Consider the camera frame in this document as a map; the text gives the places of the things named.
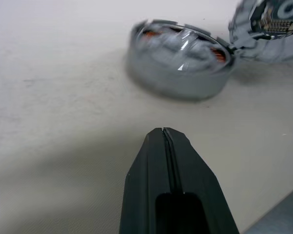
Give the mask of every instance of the copper coil winding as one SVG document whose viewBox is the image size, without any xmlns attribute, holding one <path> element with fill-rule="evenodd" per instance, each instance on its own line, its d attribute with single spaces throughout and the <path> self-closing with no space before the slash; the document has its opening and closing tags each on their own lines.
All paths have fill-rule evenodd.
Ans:
<svg viewBox="0 0 293 234">
<path fill-rule="evenodd" d="M 153 36 L 158 36 L 158 35 L 160 35 L 160 34 L 161 34 L 161 33 L 148 31 L 148 32 L 145 32 L 145 33 L 144 33 L 144 36 L 146 36 L 146 37 L 153 37 Z"/>
<path fill-rule="evenodd" d="M 215 48 L 211 48 L 210 50 L 215 54 L 218 62 L 226 62 L 226 56 L 221 50 Z"/>
</svg>

